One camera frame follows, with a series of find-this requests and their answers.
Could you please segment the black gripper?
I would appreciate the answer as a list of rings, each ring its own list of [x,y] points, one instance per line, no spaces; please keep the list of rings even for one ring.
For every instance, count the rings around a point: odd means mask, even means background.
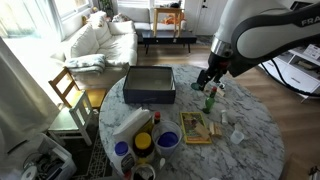
[[[213,80],[216,87],[220,87],[220,78],[227,72],[230,61],[227,58],[210,53],[208,64],[208,69],[201,70],[196,81],[200,91],[203,91],[205,85],[211,80]]]

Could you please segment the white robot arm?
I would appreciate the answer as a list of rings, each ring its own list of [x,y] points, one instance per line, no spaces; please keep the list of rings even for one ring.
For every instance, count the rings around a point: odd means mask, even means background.
[[[236,77],[290,49],[320,41],[320,2],[290,10],[280,0],[228,0],[213,35],[209,67],[192,86]]]

